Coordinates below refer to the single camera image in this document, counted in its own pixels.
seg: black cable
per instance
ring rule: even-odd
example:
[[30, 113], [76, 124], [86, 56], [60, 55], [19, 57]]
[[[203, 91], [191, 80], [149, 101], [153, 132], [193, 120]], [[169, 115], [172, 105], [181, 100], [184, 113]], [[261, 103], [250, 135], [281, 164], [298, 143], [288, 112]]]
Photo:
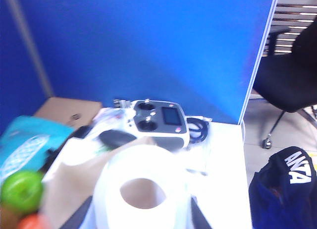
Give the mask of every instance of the black cable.
[[190, 134], [190, 143], [194, 144], [194, 143], [198, 143], [198, 142], [202, 142], [206, 139], [207, 135], [208, 135], [208, 122], [200, 120], [198, 118], [194, 118], [194, 117], [188, 117], [187, 118], [187, 123], [188, 124], [193, 124], [195, 125], [198, 129], [189, 129], [189, 133], [191, 132], [199, 132], [200, 135], [197, 137], [194, 137]]

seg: cardboard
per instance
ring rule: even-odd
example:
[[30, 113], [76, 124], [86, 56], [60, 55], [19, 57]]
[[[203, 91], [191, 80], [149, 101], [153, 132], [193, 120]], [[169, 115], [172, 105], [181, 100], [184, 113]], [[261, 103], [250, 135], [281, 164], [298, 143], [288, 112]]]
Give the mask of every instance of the cardboard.
[[90, 124], [101, 108], [100, 102], [52, 97], [37, 110], [34, 116], [78, 129]]
[[[152, 139], [144, 137], [111, 152], [105, 152], [79, 165], [68, 166], [61, 163], [54, 173], [54, 177], [45, 184], [45, 193], [41, 207], [41, 211], [47, 216], [52, 229], [60, 228], [80, 205], [89, 196], [93, 195], [95, 184], [102, 169], [111, 157], [128, 147], [140, 144], [155, 145]], [[146, 184], [143, 189], [144, 192], [147, 192], [147, 197], [145, 198], [145, 202], [138, 202], [139, 207], [151, 207], [152, 204], [157, 203], [150, 200], [153, 197], [149, 193], [149, 191], [156, 193], [156, 186], [149, 185], [149, 182], [146, 182]], [[133, 200], [131, 197], [133, 197], [133, 195], [126, 193], [127, 201], [131, 202], [131, 200]]]

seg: chair caster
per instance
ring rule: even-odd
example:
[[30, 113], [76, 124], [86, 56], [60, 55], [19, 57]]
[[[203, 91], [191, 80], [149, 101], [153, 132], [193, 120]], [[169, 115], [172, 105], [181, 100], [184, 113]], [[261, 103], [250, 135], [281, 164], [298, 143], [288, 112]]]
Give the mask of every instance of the chair caster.
[[266, 138], [262, 141], [262, 148], [263, 149], [271, 149], [272, 147], [272, 141], [270, 138]]

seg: cardboard box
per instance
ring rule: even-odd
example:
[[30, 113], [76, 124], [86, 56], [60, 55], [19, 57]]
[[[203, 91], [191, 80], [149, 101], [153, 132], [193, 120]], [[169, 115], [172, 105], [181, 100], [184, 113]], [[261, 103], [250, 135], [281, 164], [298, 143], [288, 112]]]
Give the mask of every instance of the cardboard box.
[[52, 97], [37, 110], [34, 116], [78, 129], [90, 124], [101, 108], [100, 102]]

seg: blue cubicle divider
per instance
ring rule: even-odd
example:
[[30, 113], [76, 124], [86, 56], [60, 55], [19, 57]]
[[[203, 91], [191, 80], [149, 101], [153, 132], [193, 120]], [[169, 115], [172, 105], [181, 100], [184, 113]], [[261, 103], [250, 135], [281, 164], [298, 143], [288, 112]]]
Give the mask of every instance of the blue cubicle divider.
[[237, 124], [273, 0], [20, 0], [60, 97]]
[[46, 98], [4, 0], [1, 0], [0, 21], [1, 135], [15, 117], [32, 115]]

